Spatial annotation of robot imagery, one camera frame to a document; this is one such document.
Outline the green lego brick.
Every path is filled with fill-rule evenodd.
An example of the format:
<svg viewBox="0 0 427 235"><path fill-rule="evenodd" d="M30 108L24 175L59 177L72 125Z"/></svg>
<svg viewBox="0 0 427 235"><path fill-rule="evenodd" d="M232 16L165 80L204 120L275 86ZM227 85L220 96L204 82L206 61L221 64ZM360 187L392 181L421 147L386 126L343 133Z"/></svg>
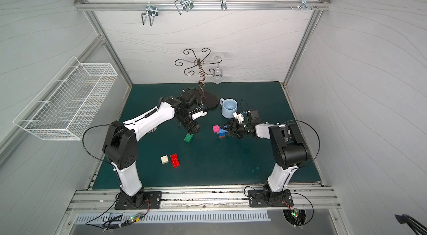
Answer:
<svg viewBox="0 0 427 235"><path fill-rule="evenodd" d="M193 134L186 134L184 141L186 143L190 143L192 141L192 139L193 139Z"/></svg>

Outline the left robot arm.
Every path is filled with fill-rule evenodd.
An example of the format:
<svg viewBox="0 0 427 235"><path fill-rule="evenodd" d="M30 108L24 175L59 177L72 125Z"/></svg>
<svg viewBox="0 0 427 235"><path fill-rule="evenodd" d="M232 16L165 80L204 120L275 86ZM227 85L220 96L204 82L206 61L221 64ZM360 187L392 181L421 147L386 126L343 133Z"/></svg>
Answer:
<svg viewBox="0 0 427 235"><path fill-rule="evenodd" d="M122 193L134 198L143 193L143 186L137 172L138 141L160 124L173 118L192 135L200 130L197 118L207 114L207 107L200 105L190 108L196 102L196 96L183 91L179 97L160 98L158 105L151 110L123 123L115 121L109 125L103 145L103 153L119 176Z"/></svg>

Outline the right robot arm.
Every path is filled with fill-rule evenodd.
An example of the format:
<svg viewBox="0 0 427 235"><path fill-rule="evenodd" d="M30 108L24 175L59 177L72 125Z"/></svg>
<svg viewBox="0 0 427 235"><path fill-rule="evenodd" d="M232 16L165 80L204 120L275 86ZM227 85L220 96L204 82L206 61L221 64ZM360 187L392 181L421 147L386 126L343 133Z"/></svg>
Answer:
<svg viewBox="0 0 427 235"><path fill-rule="evenodd" d="M269 124L261 120L257 109L234 113L232 118L220 129L234 138L245 135L268 139L271 143L275 161L271 175L263 187L264 200L273 205L291 198L285 194L288 184L303 163L308 160L308 152L302 142L299 142L290 124Z"/></svg>

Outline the pink square lego brick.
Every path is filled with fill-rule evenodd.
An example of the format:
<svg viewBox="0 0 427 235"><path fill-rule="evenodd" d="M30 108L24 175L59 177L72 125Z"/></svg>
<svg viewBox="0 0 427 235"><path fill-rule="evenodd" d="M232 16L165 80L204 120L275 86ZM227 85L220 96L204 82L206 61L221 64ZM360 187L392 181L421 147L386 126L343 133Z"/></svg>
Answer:
<svg viewBox="0 0 427 235"><path fill-rule="evenodd" d="M219 126L213 126L212 129L213 129L214 133L218 133L220 131L220 127Z"/></svg>

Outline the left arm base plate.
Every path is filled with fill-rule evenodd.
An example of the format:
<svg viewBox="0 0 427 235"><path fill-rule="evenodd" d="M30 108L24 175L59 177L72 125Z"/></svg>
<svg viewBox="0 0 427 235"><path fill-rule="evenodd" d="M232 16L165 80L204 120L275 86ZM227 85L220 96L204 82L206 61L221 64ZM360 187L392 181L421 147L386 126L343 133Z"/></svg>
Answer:
<svg viewBox="0 0 427 235"><path fill-rule="evenodd" d="M159 209L162 192L139 191L134 196L128 196L123 191L119 193L115 210Z"/></svg>

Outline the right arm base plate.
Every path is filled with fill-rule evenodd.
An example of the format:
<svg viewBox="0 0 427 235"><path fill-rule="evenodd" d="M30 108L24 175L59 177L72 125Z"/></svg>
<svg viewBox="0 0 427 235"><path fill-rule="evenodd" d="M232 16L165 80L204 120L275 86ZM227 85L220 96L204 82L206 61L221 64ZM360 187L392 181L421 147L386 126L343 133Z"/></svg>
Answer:
<svg viewBox="0 0 427 235"><path fill-rule="evenodd" d="M281 192L270 192L251 189L248 191L249 206L251 208L266 207L293 207L291 192L286 189Z"/></svg>

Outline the cream square lego brick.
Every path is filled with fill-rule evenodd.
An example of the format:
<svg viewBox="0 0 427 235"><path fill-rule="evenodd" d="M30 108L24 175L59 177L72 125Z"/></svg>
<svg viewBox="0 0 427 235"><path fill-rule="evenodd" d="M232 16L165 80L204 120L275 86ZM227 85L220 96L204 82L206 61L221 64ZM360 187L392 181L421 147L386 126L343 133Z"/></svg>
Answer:
<svg viewBox="0 0 427 235"><path fill-rule="evenodd" d="M162 164L166 164L169 162L169 157L168 156L162 156L161 157L161 163Z"/></svg>

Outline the light blue long lego brick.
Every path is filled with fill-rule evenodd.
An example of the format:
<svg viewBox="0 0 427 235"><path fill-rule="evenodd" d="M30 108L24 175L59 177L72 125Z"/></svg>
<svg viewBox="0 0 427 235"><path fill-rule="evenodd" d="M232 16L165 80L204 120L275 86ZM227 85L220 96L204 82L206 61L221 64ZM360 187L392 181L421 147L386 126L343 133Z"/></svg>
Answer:
<svg viewBox="0 0 427 235"><path fill-rule="evenodd" d="M217 134L225 134L225 133L227 133L227 132L228 132L227 130L220 129L220 130L217 132Z"/></svg>

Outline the red lego brick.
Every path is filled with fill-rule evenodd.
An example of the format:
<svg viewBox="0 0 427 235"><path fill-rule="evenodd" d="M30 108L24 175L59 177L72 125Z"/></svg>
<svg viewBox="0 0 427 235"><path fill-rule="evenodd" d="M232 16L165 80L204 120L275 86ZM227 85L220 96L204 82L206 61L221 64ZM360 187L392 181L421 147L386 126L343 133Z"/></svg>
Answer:
<svg viewBox="0 0 427 235"><path fill-rule="evenodd" d="M173 155L171 155L171 156L170 156L170 158L171 158L172 166L173 166L174 168L177 168L177 167L179 167L179 166L180 166L180 161L179 161L179 159L178 159L177 154L173 154Z"/></svg>

